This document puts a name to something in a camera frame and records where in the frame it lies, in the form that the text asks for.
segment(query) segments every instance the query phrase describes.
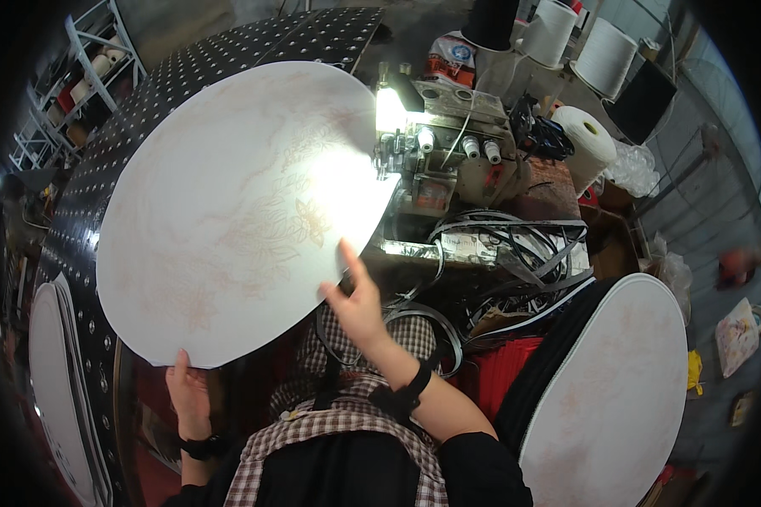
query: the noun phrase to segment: black perforated table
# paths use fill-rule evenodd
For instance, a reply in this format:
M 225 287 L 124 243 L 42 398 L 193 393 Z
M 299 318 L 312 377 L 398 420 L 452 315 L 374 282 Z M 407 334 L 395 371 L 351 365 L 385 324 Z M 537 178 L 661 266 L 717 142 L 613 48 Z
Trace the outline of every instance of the black perforated table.
M 99 130 L 61 198 L 45 238 L 37 283 L 63 272 L 71 286 L 92 417 L 99 431 L 113 503 L 142 502 L 132 470 L 134 387 L 129 354 L 104 317 L 96 252 L 113 188 L 135 150 L 189 97 L 238 72 L 306 60 L 353 72 L 381 22 L 382 9 L 300 12 L 212 35 L 166 58 Z

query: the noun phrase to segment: shelving unit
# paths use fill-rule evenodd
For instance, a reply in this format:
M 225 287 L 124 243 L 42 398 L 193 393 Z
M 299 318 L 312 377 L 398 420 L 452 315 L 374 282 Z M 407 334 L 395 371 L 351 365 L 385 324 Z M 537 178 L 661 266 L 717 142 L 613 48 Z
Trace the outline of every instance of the shelving unit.
M 79 154 L 82 147 L 68 139 L 63 130 L 69 127 L 74 119 L 82 117 L 85 108 L 93 103 L 97 96 L 101 97 L 110 113 L 115 111 L 118 106 L 109 87 L 118 76 L 127 75 L 126 72 L 131 69 L 133 88 L 137 88 L 147 77 L 147 72 L 124 27 L 115 0 L 101 0 L 77 19 L 69 15 L 65 20 L 65 31 L 71 43 L 68 53 L 73 55 L 74 59 L 66 57 L 65 65 L 58 72 L 58 78 L 47 89 L 41 91 L 30 84 L 27 87 L 27 95 L 32 105 L 29 110 L 30 119 L 22 131 L 14 135 L 17 147 L 10 154 L 12 164 L 18 170 L 39 169 L 50 157 L 61 153 L 81 158 Z M 120 43 L 110 40 L 113 35 L 118 36 Z M 91 58 L 98 55 L 102 47 L 122 51 L 124 56 L 99 76 L 93 68 Z M 69 83 L 79 78 L 80 73 L 90 85 L 90 90 L 54 125 L 47 115 L 48 108 L 57 102 L 57 97 Z M 29 123 L 36 126 L 36 131 L 27 131 Z

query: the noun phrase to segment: sewing machine light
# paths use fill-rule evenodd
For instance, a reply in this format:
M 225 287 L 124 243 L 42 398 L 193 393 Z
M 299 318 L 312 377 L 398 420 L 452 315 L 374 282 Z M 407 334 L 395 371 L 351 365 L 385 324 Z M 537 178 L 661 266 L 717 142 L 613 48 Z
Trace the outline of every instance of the sewing machine light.
M 406 108 L 393 88 L 384 87 L 378 90 L 375 100 L 375 129 L 379 132 L 406 130 Z

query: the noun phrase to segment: person's right hand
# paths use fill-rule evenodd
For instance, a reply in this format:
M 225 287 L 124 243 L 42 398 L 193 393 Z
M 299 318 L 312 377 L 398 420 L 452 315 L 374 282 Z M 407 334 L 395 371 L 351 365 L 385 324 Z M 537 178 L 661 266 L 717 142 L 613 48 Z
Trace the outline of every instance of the person's right hand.
M 335 312 L 346 336 L 366 355 L 376 346 L 392 340 L 383 323 L 381 294 L 352 246 L 342 239 L 338 247 L 350 269 L 350 280 L 355 290 L 347 298 L 338 286 L 328 281 L 321 282 L 319 290 Z

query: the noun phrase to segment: black watch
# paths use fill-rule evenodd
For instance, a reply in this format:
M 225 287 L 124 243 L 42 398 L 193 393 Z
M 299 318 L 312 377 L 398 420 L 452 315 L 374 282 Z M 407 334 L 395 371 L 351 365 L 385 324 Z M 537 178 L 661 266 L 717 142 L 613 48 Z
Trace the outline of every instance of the black watch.
M 220 457 L 229 449 L 229 441 L 222 435 L 211 435 L 204 441 L 185 441 L 180 439 L 180 448 L 189 453 L 192 459 L 206 461 Z

